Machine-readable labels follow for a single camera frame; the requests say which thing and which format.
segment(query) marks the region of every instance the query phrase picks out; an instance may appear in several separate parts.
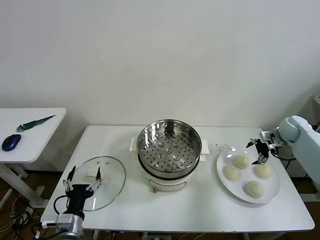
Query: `glass lid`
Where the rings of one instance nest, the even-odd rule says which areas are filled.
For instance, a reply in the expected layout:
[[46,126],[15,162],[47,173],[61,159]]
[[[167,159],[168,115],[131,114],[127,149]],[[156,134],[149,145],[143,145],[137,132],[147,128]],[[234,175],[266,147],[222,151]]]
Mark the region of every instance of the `glass lid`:
[[95,211],[111,204],[126,182],[124,165],[112,156],[98,156],[84,162],[75,170],[71,184],[93,184],[100,167],[102,183],[84,204],[84,211]]

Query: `green knife handle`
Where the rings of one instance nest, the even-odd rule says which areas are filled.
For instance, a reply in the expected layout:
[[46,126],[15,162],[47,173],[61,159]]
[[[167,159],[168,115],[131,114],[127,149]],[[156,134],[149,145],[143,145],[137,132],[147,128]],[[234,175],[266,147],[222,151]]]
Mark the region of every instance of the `green knife handle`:
[[19,128],[21,128],[22,130],[32,129],[36,125],[36,123],[37,121],[31,121],[25,124],[21,124]]

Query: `blue mouse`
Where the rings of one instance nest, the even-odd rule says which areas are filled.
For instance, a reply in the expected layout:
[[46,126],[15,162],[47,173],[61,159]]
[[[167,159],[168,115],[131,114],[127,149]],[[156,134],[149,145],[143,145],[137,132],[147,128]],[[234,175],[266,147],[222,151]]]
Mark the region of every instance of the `blue mouse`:
[[12,134],[11,136],[7,136],[2,143],[2,150],[8,152],[15,149],[20,139],[20,134]]

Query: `dough ball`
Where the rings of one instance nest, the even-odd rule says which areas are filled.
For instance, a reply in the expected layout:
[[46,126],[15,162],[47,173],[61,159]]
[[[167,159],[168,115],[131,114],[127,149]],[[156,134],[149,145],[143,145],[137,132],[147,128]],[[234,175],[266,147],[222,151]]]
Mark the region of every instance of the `dough ball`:
[[245,187],[247,192],[256,199],[261,198],[265,193],[264,186],[258,181],[250,181]]
[[250,166],[248,158],[244,155],[235,156],[233,158],[233,164],[240,169],[246,169]]
[[268,179],[272,175],[272,168],[269,164],[259,164],[254,167],[254,172],[258,177]]
[[241,171],[233,165],[225,166],[223,168],[223,173],[228,180],[233,182],[239,181],[241,178]]

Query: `cable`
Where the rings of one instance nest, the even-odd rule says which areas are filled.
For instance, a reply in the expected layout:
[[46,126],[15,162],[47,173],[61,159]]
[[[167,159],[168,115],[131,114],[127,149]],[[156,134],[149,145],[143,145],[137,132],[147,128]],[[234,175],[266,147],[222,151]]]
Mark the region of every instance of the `cable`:
[[[23,203],[26,207],[29,206],[31,209],[33,209],[37,213],[38,216],[36,216],[36,218],[41,217],[41,214],[37,210],[35,210],[33,207],[31,207],[27,202],[27,200],[24,199],[24,197],[21,194],[17,193],[15,189],[13,189],[13,192],[17,197],[12,203],[11,213],[9,215],[12,218],[12,220],[8,222],[6,225],[4,225],[2,228],[0,228],[0,232],[7,231],[9,228],[12,227],[13,231],[10,232],[10,234],[12,234],[11,240],[17,240],[17,239],[23,240],[22,237],[20,236],[21,230],[31,223],[35,223],[35,222],[39,223],[39,220],[30,222],[30,220],[32,219],[32,216],[26,210],[24,210],[22,213],[17,213],[18,205]],[[10,234],[6,234],[3,239],[8,238]]]
[[[184,235],[182,235],[181,237],[179,237],[177,240],[186,240],[186,239],[181,239],[181,238],[183,238],[185,235],[187,235],[188,233],[186,233],[186,234],[184,234]],[[199,234],[198,236],[196,236],[193,240],[196,240],[196,239],[198,239],[198,238],[200,238],[201,236],[203,236],[203,235],[205,235],[205,233],[201,233],[201,234]]]
[[[37,231],[40,232],[41,228],[42,228],[42,226],[41,226],[41,223],[40,223],[40,222],[37,222],[36,224],[32,225],[32,226],[30,227],[30,230],[31,230],[32,235],[35,236],[35,235],[37,234]],[[49,229],[49,228],[46,228],[46,229],[45,229],[44,234],[42,234],[42,236],[40,236],[40,238],[43,238],[43,237],[46,235],[48,229]]]
[[12,234],[14,232],[14,230],[8,232],[6,235],[3,236],[3,238],[1,238],[1,240],[5,240],[10,234]]
[[202,233],[202,234],[196,236],[193,240],[196,240],[196,239],[200,238],[200,237],[203,236],[203,235],[205,235],[205,233]]
[[289,165],[290,165],[290,163],[291,163],[291,161],[288,161],[288,163],[286,164],[286,166],[285,166],[285,170],[287,170],[288,169],[288,167],[289,167]]
[[282,160],[282,161],[293,161],[293,160],[296,160],[296,158],[285,159],[285,158],[279,157],[279,156],[275,155],[272,151],[270,151],[270,153],[271,153],[272,156],[274,156],[276,159],[280,159],[280,160]]
[[188,233],[183,234],[181,237],[179,237],[177,240],[182,239],[184,236],[186,236]]
[[8,212],[9,210],[11,210],[11,206],[10,207],[8,207],[6,210],[2,210],[2,211],[0,211],[0,215],[1,214],[4,214],[4,213],[6,213],[6,212]]
[[34,207],[30,206],[29,203],[25,202],[25,205],[31,208],[38,215],[38,216],[31,216],[32,219],[41,217],[41,214]]
[[63,199],[63,198],[66,198],[67,197],[67,195],[61,195],[61,196],[58,196],[55,200],[54,200],[54,202],[53,202],[53,209],[54,209],[54,211],[56,212],[56,214],[60,214],[60,212],[58,212],[58,210],[57,210],[57,207],[56,207],[56,203],[57,203],[57,201],[59,200],[59,199]]
[[59,236],[65,232],[68,232],[68,230],[64,229],[64,230],[61,230],[59,232],[56,232],[55,234],[51,235],[51,236],[47,236],[47,237],[42,237],[42,238],[38,238],[38,240],[48,240],[48,239],[53,239],[54,237],[56,236]]
[[300,183],[302,183],[304,181],[304,179],[298,181],[294,186],[298,186]]
[[316,131],[316,129],[319,127],[319,125],[320,125],[320,121],[316,125],[312,125],[312,129],[314,131]]

